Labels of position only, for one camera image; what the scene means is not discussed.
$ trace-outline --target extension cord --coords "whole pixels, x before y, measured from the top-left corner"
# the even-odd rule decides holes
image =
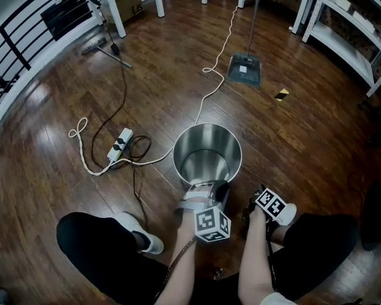
[[[222,80],[219,82],[219,84],[217,85],[217,87],[213,91],[211,91],[209,94],[205,95],[202,98],[201,105],[200,105],[200,108],[199,108],[199,112],[198,112],[196,120],[195,120],[195,125],[197,124],[197,122],[199,121],[199,118],[201,116],[204,100],[206,98],[212,96],[215,92],[217,92],[219,90],[219,88],[222,86],[223,82],[224,82],[223,75],[221,73],[219,73],[218,71],[216,71],[215,68],[217,67],[218,59],[223,54],[223,51],[224,51],[224,49],[226,47],[226,44],[227,44],[227,42],[228,42],[228,40],[229,40],[229,38],[230,38],[230,36],[232,34],[231,29],[233,27],[233,19],[234,19],[234,16],[236,15],[237,9],[238,9],[238,6],[236,6],[236,9],[234,9],[234,11],[233,11],[233,16],[231,17],[231,20],[230,20],[229,35],[227,35],[227,37],[226,37],[226,40],[225,40],[225,42],[223,44],[222,51],[220,51],[220,53],[216,57],[216,63],[215,63],[215,65],[212,68],[207,68],[206,67],[206,68],[202,69],[202,72],[205,73],[205,74],[209,73],[209,72],[214,72],[215,74],[218,74],[222,78]],[[105,172],[107,172],[109,170],[109,168],[111,166],[114,166],[115,164],[118,164],[121,161],[125,161],[127,163],[131,163],[131,164],[136,165],[136,166],[145,166],[145,165],[151,165],[151,164],[154,164],[154,163],[158,163],[158,162],[164,160],[167,157],[167,155],[169,155],[170,152],[172,152],[172,150],[173,150],[173,147],[171,147],[170,150],[168,150],[165,153],[164,156],[162,156],[162,157],[160,157],[158,159],[152,160],[152,161],[147,161],[145,163],[136,163],[135,161],[131,161],[130,159],[121,158],[121,159],[116,160],[116,161],[110,161],[110,163],[101,172],[97,172],[97,173],[96,172],[92,172],[88,168],[88,166],[87,166],[87,164],[86,164],[86,162],[84,160],[84,156],[83,156],[83,143],[82,143],[81,132],[86,128],[87,125],[88,125],[88,118],[81,118],[79,120],[79,122],[77,123],[76,129],[71,129],[69,131],[69,133],[68,133],[68,136],[69,136],[69,138],[77,137],[79,139],[79,149],[80,149],[79,151],[80,151],[80,155],[81,155],[81,160],[82,160],[83,166],[84,166],[84,168],[86,169],[86,171],[89,174],[94,175],[94,176],[100,176],[100,175],[104,174]]]
[[[107,154],[107,158],[111,162],[117,161],[121,153],[124,151],[124,148],[127,146],[127,143],[130,141],[130,139],[133,136],[133,130],[125,128],[120,136],[117,138],[116,142],[114,143],[112,149],[110,149],[109,153]]]

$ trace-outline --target bucket rim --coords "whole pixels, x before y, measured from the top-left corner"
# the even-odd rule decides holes
[[[221,128],[227,130],[233,137],[234,139],[237,141],[237,144],[240,148],[240,164],[236,170],[236,172],[234,173],[234,175],[229,178],[227,181],[230,182],[232,181],[236,175],[238,174],[238,172],[240,171],[240,168],[241,168],[241,164],[243,162],[243,150],[241,149],[241,144],[240,144],[240,141],[237,139],[237,137],[235,136],[234,133],[232,133],[228,128],[226,128],[225,126],[222,126],[222,125],[218,125],[217,123],[212,123],[212,122],[203,122],[203,123],[196,123],[195,125],[191,125],[191,126],[188,126],[184,131],[182,131],[182,133],[178,136],[178,138],[175,140],[175,143],[173,144],[173,149],[172,149],[172,162],[173,162],[173,167],[175,169],[175,171],[177,172],[178,176],[180,177],[181,180],[183,180],[184,182],[188,183],[190,186],[192,185],[190,182],[188,182],[187,180],[185,180],[182,175],[179,173],[177,167],[175,166],[175,160],[174,160],[174,154],[175,154],[175,148],[177,146],[177,142],[178,140],[180,139],[180,137],[187,131],[189,130],[190,128],[193,128],[194,126],[198,126],[198,125],[217,125],[217,126],[220,126]]]

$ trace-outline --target dustpan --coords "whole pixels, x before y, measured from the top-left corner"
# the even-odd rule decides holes
[[[255,0],[247,53],[236,53],[233,55],[230,59],[229,70],[227,71],[227,80],[256,87],[261,87],[261,62],[258,57],[250,55],[250,46],[251,40],[253,39],[259,1],[260,0]]]

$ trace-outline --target knee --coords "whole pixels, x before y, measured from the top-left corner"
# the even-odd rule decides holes
[[[84,236],[84,218],[86,213],[72,212],[61,218],[57,225],[57,242],[65,253],[74,247]]]
[[[345,245],[348,253],[356,246],[359,238],[359,228],[351,215],[335,215],[337,238]]]

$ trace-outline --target small yellow object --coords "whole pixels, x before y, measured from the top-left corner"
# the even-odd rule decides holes
[[[282,89],[276,96],[275,99],[280,102],[282,99],[284,99],[286,96],[289,95],[289,91],[286,89]]]

